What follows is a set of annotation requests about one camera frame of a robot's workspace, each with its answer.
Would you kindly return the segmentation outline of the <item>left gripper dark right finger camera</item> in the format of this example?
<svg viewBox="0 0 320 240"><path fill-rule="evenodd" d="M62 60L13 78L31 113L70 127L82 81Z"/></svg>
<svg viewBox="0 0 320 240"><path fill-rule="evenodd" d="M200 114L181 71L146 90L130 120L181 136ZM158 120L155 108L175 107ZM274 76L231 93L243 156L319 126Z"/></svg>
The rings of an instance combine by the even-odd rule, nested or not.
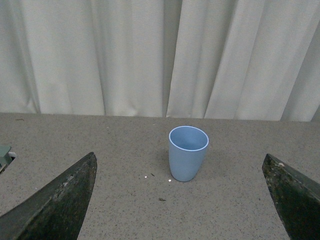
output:
<svg viewBox="0 0 320 240"><path fill-rule="evenodd" d="M267 154L262 172L277 214L291 240L320 238L320 184Z"/></svg>

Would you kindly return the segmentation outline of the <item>left gripper dark left finger camera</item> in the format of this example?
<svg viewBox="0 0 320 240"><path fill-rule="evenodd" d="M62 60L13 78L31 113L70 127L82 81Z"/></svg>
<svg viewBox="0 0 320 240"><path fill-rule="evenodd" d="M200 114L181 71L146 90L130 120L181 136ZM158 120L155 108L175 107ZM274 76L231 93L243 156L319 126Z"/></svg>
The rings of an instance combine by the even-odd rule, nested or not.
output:
<svg viewBox="0 0 320 240"><path fill-rule="evenodd" d="M0 217L2 240L76 240L93 193L97 158L88 153Z"/></svg>

